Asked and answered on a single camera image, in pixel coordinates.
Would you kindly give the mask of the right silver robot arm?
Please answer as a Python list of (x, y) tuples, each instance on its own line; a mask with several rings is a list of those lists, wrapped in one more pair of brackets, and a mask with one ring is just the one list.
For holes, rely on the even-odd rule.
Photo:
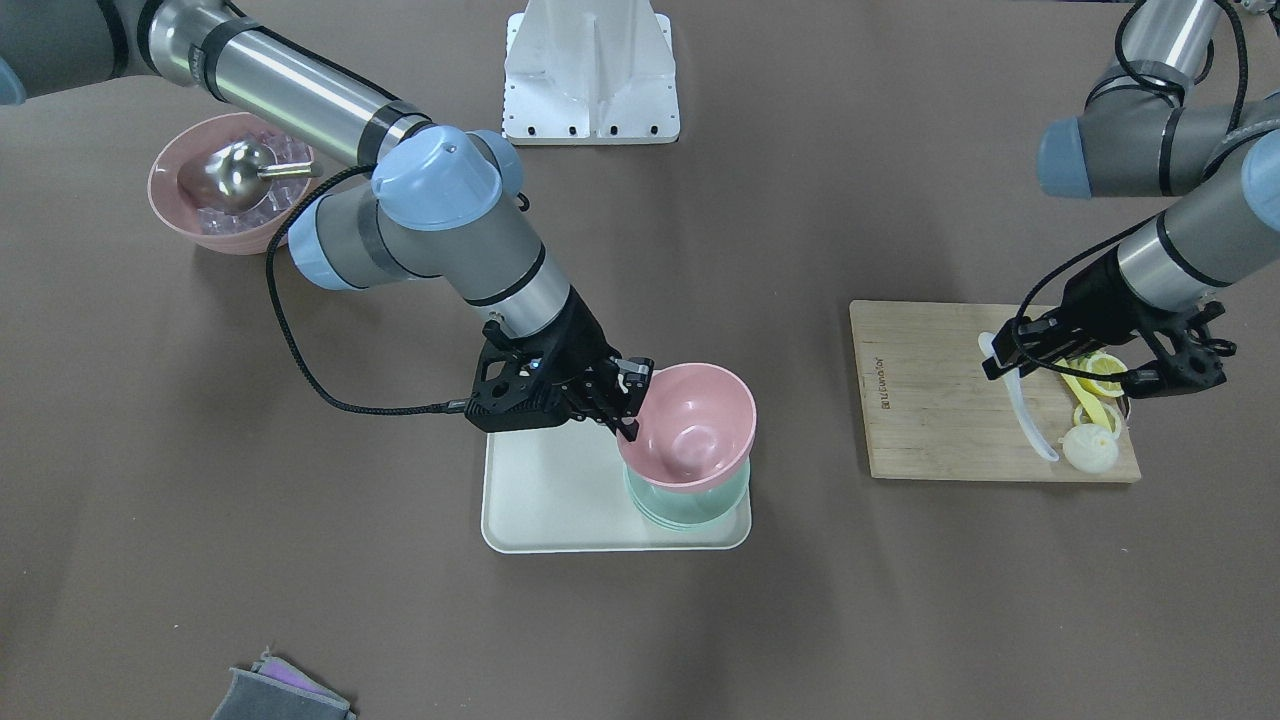
[(623, 357), (529, 224), (499, 135), (411, 102), (247, 17), (232, 1), (5, 1), (3, 102), (131, 76), (201, 88), (347, 168), (291, 210), (285, 243), (326, 290), (442, 278), (484, 322), (467, 397), (380, 407), (463, 414), (486, 433), (590, 420), (637, 438), (653, 363)]

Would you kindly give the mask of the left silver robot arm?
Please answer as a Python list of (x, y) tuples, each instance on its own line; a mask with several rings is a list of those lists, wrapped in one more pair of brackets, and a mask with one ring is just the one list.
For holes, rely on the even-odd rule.
[(1229, 1), (1138, 1), (1080, 114), (1055, 122), (1041, 188), (1065, 199), (1167, 197), (1170, 206), (1080, 255), (1059, 306), (1018, 311), (983, 363), (989, 380), (1143, 340), (1115, 375), (1132, 398), (1225, 382), (1233, 342), (1210, 332), (1213, 295), (1277, 260), (1277, 96), (1245, 100), (1242, 20)]

